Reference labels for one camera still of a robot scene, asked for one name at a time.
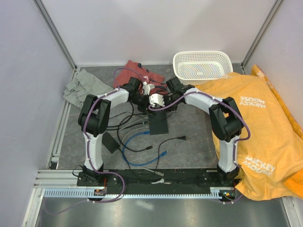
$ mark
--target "blue cable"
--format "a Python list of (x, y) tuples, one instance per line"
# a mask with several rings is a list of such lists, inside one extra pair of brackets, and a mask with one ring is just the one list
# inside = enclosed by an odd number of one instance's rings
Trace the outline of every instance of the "blue cable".
[[(128, 139), (128, 141), (125, 143), (125, 146), (129, 143), (129, 141), (131, 141), (131, 139), (132, 138), (134, 138), (134, 137), (136, 137), (136, 136), (139, 136), (139, 135), (146, 135), (146, 134), (150, 134), (150, 131), (144, 131), (144, 132), (140, 132), (140, 133), (138, 133), (138, 134), (135, 134), (135, 135), (133, 135), (131, 138), (129, 138)], [(159, 157), (156, 157), (155, 159), (153, 159), (152, 161), (149, 161), (149, 162), (147, 162), (147, 163), (143, 163), (143, 164), (134, 164), (134, 163), (131, 163), (130, 161), (128, 161), (126, 158), (125, 158), (125, 156), (122, 156), (123, 157), (123, 160), (125, 161), (125, 162), (128, 162), (128, 164), (130, 164), (131, 166), (146, 166), (146, 165), (148, 165), (148, 164), (150, 164), (150, 163), (153, 163), (153, 162), (155, 162), (155, 161), (157, 161), (160, 157), (163, 157), (164, 155), (166, 155), (167, 154), (167, 150), (166, 151), (164, 151), (164, 152), (162, 152), (161, 154), (160, 154), (160, 156)]]

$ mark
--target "red cloth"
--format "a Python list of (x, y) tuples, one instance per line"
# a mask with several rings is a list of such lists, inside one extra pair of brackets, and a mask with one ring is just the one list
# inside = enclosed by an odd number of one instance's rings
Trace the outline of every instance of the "red cloth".
[[(164, 81), (163, 76), (153, 73), (151, 71), (146, 71), (146, 69), (143, 67), (139, 68), (138, 63), (133, 62), (131, 60), (128, 61), (128, 63), (125, 65), (125, 67), (138, 72), (143, 78), (147, 79), (145, 81), (148, 82), (149, 84), (154, 84), (155, 86), (165, 87), (167, 89), (166, 84), (162, 84), (162, 82)], [(142, 79), (136, 73), (134, 73), (130, 70), (121, 70), (119, 75), (116, 77), (116, 80), (119, 85), (123, 85), (123, 84), (128, 83), (130, 77), (135, 77), (142, 81)], [(168, 92), (164, 91), (161, 88), (154, 88), (150, 91), (150, 95), (152, 95), (154, 93), (159, 93), (159, 94), (163, 95), (163, 94), (167, 94)]]

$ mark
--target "black power adapter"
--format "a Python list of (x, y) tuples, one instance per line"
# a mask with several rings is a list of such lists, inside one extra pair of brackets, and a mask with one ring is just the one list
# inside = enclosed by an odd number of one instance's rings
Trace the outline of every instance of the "black power adapter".
[(120, 145), (117, 141), (106, 131), (102, 137), (102, 144), (109, 150), (110, 153), (114, 153), (120, 149)]

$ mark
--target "yellow cloth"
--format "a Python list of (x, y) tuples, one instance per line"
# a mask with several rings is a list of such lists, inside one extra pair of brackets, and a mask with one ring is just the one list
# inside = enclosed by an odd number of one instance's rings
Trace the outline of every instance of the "yellow cloth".
[[(268, 80), (267, 76), (256, 66), (253, 65), (251, 68), (251, 74), (253, 76), (258, 76), (260, 79), (262, 79), (267, 86), (270, 88), (270, 90), (273, 92), (275, 97), (277, 98), (278, 102), (282, 106), (282, 109), (285, 113), (285, 115), (288, 118), (288, 121), (290, 122), (294, 132), (301, 138), (303, 139), (303, 130), (300, 127), (300, 125), (295, 121), (293, 116), (291, 115), (290, 111), (288, 110), (287, 106), (283, 102), (282, 98), (280, 95), (277, 93), (277, 91), (274, 89), (270, 81)], [(297, 195), (303, 197), (303, 169), (299, 170), (298, 173), (294, 174), (290, 178), (288, 178), (285, 182), (284, 185)]]
[[(250, 128), (251, 138), (238, 144), (242, 180), (237, 189), (252, 200), (296, 196), (283, 182), (303, 167), (303, 141), (268, 86), (258, 77), (233, 72), (197, 88), (216, 97), (234, 98)], [(241, 138), (245, 137), (244, 128)], [(214, 135), (213, 139), (219, 155), (219, 140)]]
[(303, 130), (302, 130), (302, 128), (295, 121), (295, 119), (291, 115), (289, 109), (287, 108), (287, 106), (283, 102), (281, 96), (277, 93), (277, 91), (275, 90), (275, 88), (272, 86), (272, 84), (270, 83), (270, 81), (267, 78), (267, 76), (256, 65), (252, 66), (252, 68), (251, 68), (251, 74), (253, 76), (258, 76), (261, 80), (263, 80), (267, 84), (267, 86), (269, 87), (269, 89), (272, 91), (272, 93), (274, 93), (274, 95), (277, 98), (278, 102), (282, 106), (282, 109), (283, 109), (285, 115), (287, 116), (288, 121), (290, 122), (290, 124), (291, 124), (294, 132), (297, 133), (297, 135), (300, 136), (301, 139), (303, 139)]

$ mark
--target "black cable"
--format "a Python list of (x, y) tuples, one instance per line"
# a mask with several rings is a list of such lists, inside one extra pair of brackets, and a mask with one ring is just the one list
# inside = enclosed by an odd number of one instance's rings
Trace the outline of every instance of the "black cable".
[(113, 119), (113, 118), (115, 118), (117, 116), (120, 116), (120, 115), (123, 115), (123, 114), (126, 114), (126, 113), (132, 114), (131, 112), (123, 112), (123, 113), (117, 114), (117, 115), (115, 115), (113, 117), (110, 117), (109, 119)]
[[(129, 120), (133, 117), (133, 115), (134, 115), (134, 105), (132, 104), (132, 102), (129, 102), (130, 103), (130, 105), (132, 106), (132, 114), (130, 115), (130, 116), (127, 116), (127, 117), (129, 117), (122, 125), (124, 125), (124, 124), (126, 124), (126, 123), (128, 123), (129, 122)], [(110, 126), (108, 126), (108, 128), (115, 128), (115, 127), (118, 127), (118, 125), (110, 125)]]
[(234, 201), (235, 199), (236, 199), (236, 197), (235, 198), (233, 198), (233, 199), (231, 199), (231, 198), (228, 198), (226, 195), (223, 195), (225, 198), (227, 198), (228, 200), (230, 200), (230, 201)]
[(163, 143), (167, 142), (167, 141), (170, 141), (170, 140), (186, 140), (186, 139), (187, 139), (186, 136), (174, 137), (174, 138), (170, 138), (170, 139), (164, 140), (164, 141), (159, 145), (159, 147), (158, 147), (158, 160), (157, 160), (156, 168), (154, 169), (154, 172), (153, 172), (152, 176), (151, 176), (150, 178), (148, 178), (148, 179), (145, 179), (146, 181), (152, 179), (152, 178), (155, 176), (155, 174), (156, 174), (156, 170), (157, 170), (157, 168), (158, 168), (159, 159), (160, 159), (160, 147), (161, 147), (161, 145), (162, 145)]
[[(132, 125), (130, 125), (130, 126), (127, 126), (126, 128), (123, 128), (123, 129), (129, 129), (129, 128), (134, 127), (134, 126), (136, 126), (136, 125), (139, 125), (139, 124), (147, 124), (147, 123), (148, 123), (148, 122), (136, 123), (136, 124), (132, 124)], [(106, 131), (115, 131), (115, 130), (117, 130), (117, 129), (107, 129)]]
[(161, 147), (161, 145), (162, 145), (163, 143), (169, 141), (169, 140), (176, 140), (176, 139), (178, 139), (178, 140), (186, 140), (187, 137), (186, 137), (186, 136), (180, 136), (180, 137), (170, 138), (170, 139), (164, 140), (164, 141), (159, 145), (159, 147), (158, 147), (158, 160), (157, 160), (156, 168), (154, 169), (154, 172), (152, 173), (152, 176), (151, 176), (150, 178), (147, 178), (147, 179), (144, 179), (144, 178), (138, 176), (138, 175), (134, 172), (134, 170), (130, 167), (130, 165), (129, 165), (129, 163), (128, 163), (128, 160), (127, 160), (125, 154), (122, 152), (122, 150), (121, 150), (120, 148), (119, 148), (119, 151), (121, 152), (122, 156), (126, 159), (126, 161), (127, 161), (126, 163), (127, 163), (127, 165), (128, 165), (128, 168), (132, 171), (132, 173), (133, 173), (136, 177), (138, 177), (140, 180), (149, 181), (149, 180), (151, 180), (151, 179), (155, 176), (155, 174), (156, 174), (156, 170), (157, 170), (157, 168), (158, 168), (159, 159), (160, 159), (160, 147)]
[(134, 113), (133, 114), (133, 116), (137, 116), (137, 117), (141, 117), (140, 115), (146, 115), (146, 113)]
[(160, 89), (162, 89), (163, 91), (167, 91), (167, 88), (164, 87), (164, 86), (155, 85), (155, 88), (160, 88)]
[[(118, 150), (121, 152), (121, 154), (122, 154), (122, 156), (125, 158), (125, 160), (127, 160), (127, 158), (126, 158), (125, 154), (122, 152), (122, 150), (121, 150), (120, 148), (118, 148)], [(144, 179), (144, 178), (140, 177), (139, 175), (137, 175), (137, 174), (134, 172), (134, 170), (131, 168), (131, 166), (129, 165), (128, 160), (127, 160), (126, 163), (127, 163), (127, 165), (128, 165), (129, 170), (130, 170), (137, 178), (139, 178), (140, 180), (143, 180), (143, 181), (148, 180), (148, 179)]]
[(130, 149), (129, 147), (125, 146), (125, 144), (122, 142), (122, 140), (121, 140), (121, 138), (120, 138), (120, 136), (119, 136), (119, 129), (120, 129), (120, 126), (123, 124), (123, 121), (124, 121), (126, 118), (124, 118), (124, 119), (120, 122), (120, 124), (118, 125), (118, 128), (117, 128), (117, 137), (118, 137), (118, 140), (119, 140), (120, 144), (122, 144), (126, 149), (128, 149), (128, 150), (130, 150), (130, 151), (132, 151), (132, 152), (141, 152), (141, 151), (145, 151), (145, 150), (152, 149), (153, 146), (149, 146), (149, 147), (146, 147), (146, 148), (141, 149), (141, 150), (133, 150), (133, 149)]
[(75, 177), (79, 177), (79, 175), (74, 174), (74, 171), (76, 170), (76, 168), (74, 168), (74, 169), (72, 170), (72, 173), (71, 173), (71, 174), (73, 174)]

